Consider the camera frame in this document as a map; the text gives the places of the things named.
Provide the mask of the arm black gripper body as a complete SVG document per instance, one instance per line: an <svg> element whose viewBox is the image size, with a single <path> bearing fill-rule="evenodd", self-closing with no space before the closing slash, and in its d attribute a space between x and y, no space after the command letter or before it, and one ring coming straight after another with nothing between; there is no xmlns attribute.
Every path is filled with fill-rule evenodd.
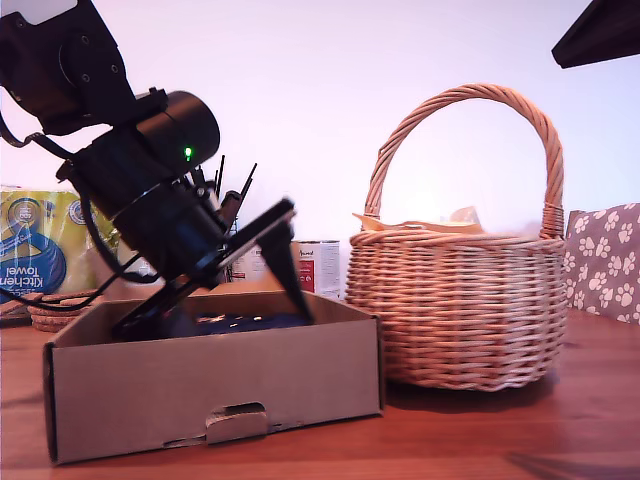
<svg viewBox="0 0 640 480"><path fill-rule="evenodd" d="M220 213L182 188L162 187L141 197L115 218L131 248L138 251L165 280L165 286L112 327L114 338L176 338L159 332L160 304L188 297L199 288L221 283L224 268L233 263L279 222L290 224L294 203L283 198L236 234L227 233Z"/></svg>

